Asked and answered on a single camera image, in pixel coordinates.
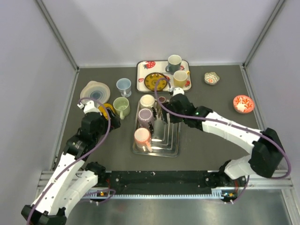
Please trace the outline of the dark brown red mug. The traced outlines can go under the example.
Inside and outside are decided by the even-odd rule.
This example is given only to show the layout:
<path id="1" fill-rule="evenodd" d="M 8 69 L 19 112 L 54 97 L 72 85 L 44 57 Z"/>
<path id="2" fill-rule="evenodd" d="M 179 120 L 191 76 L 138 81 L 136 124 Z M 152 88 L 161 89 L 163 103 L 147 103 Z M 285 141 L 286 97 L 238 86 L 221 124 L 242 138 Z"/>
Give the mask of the dark brown red mug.
<path id="1" fill-rule="evenodd" d="M 167 99 L 166 99 L 165 97 L 163 97 L 163 96 L 160 96 L 160 97 L 157 99 L 157 102 L 158 102 L 158 103 L 165 103 L 165 102 L 167 102 Z"/>

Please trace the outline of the yellow mug black handle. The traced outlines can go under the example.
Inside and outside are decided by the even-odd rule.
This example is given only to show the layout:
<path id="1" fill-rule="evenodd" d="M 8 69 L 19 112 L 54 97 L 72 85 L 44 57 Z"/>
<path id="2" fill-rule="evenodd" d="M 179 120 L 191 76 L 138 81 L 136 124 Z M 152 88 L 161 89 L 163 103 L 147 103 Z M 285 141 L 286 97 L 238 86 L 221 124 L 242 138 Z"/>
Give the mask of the yellow mug black handle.
<path id="1" fill-rule="evenodd" d="M 114 109 L 114 107 L 113 107 L 111 104 L 105 103 L 105 104 L 104 104 L 104 107 L 105 107 L 105 109 L 106 109 L 108 112 L 112 112 L 112 113 L 115 114 L 115 109 Z M 99 111 L 104 115 L 104 117 L 105 117 L 106 119 L 108 119 L 108 114 L 106 113 L 104 107 L 99 106 L 98 109 L 99 109 Z"/>

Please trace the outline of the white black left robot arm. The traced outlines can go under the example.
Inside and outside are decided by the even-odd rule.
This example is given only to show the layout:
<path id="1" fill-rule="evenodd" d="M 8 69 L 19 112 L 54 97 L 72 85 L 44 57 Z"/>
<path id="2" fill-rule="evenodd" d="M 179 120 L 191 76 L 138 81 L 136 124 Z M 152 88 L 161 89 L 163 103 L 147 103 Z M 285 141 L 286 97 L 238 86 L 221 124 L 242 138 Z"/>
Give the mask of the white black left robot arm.
<path id="1" fill-rule="evenodd" d="M 105 167 L 86 160 L 110 131 L 120 127 L 120 119 L 110 108 L 106 108 L 106 115 L 94 106 L 90 109 L 84 106 L 84 110 L 81 127 L 67 141 L 44 190 L 21 211 L 28 225 L 64 225 L 72 209 L 91 188 L 108 183 Z"/>

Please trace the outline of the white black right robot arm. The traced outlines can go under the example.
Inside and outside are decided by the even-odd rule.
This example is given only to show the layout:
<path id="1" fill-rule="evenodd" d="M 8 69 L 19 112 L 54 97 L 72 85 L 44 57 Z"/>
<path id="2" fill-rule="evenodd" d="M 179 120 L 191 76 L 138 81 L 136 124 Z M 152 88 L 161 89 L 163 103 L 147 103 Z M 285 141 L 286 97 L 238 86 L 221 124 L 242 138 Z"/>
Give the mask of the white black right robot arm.
<path id="1" fill-rule="evenodd" d="M 245 150 L 248 155 L 226 161 L 219 169 L 219 181 L 231 185 L 237 178 L 257 174 L 273 178 L 283 156 L 283 146 L 277 132 L 242 126 L 227 120 L 205 106 L 195 107 L 183 94 L 162 104 L 163 118 L 171 123 L 184 122 L 190 128 L 217 135 Z"/>

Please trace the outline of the light green mug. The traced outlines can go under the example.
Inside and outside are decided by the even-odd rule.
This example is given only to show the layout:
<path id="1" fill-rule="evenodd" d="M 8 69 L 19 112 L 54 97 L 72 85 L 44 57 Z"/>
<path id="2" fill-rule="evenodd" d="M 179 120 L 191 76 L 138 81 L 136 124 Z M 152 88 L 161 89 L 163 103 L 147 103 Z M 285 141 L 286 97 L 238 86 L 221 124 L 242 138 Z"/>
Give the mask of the light green mug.
<path id="1" fill-rule="evenodd" d="M 116 98 L 113 102 L 113 107 L 121 120 L 130 114 L 129 100 L 125 97 Z"/>

